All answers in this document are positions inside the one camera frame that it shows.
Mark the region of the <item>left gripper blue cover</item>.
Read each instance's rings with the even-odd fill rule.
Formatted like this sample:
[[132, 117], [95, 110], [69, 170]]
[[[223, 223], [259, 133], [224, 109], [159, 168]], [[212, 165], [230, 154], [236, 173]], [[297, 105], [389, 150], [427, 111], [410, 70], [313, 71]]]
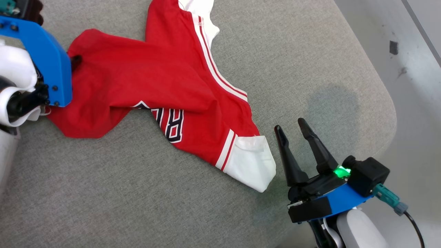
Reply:
[[0, 15], [0, 35], [19, 39], [50, 88], [50, 105], [65, 107], [72, 100], [72, 72], [82, 63], [81, 55], [69, 58], [59, 42], [39, 24]]

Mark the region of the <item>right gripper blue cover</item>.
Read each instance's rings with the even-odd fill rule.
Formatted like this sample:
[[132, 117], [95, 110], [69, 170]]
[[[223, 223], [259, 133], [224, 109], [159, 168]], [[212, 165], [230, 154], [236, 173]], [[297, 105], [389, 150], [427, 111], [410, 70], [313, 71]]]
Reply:
[[320, 175], [309, 180], [294, 158], [282, 127], [276, 125], [278, 149], [287, 185], [291, 187], [288, 191], [288, 214], [291, 222], [301, 223], [327, 218], [357, 207], [372, 198], [372, 193], [362, 196], [348, 185], [350, 170], [339, 166], [304, 118], [299, 118], [298, 123], [304, 139], [310, 144], [317, 162], [316, 170]]

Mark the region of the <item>red Bulls basketball jersey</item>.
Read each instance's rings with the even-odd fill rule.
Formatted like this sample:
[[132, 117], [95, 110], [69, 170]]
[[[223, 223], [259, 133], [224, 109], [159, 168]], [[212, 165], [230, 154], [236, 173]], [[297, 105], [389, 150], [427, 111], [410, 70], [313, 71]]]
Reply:
[[265, 136], [252, 120], [247, 93], [219, 72], [211, 53], [219, 28], [214, 0], [153, 0], [145, 41], [82, 32], [73, 99], [48, 118], [71, 138], [101, 138], [132, 109], [153, 114], [175, 148], [205, 160], [262, 193], [276, 174]]

